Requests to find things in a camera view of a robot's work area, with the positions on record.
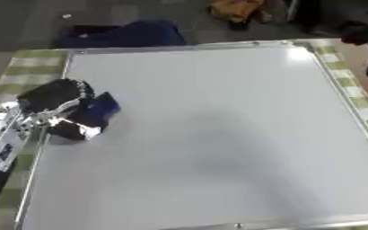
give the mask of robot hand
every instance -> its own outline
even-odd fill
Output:
[[[0,104],[0,192],[33,128],[45,126],[51,134],[85,140],[101,133],[118,110],[108,93],[95,98],[86,82],[71,79],[55,80],[19,95],[16,102]]]

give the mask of white surface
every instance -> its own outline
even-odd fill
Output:
[[[122,112],[45,148],[24,230],[368,213],[368,140],[302,48],[84,55],[69,76]]]

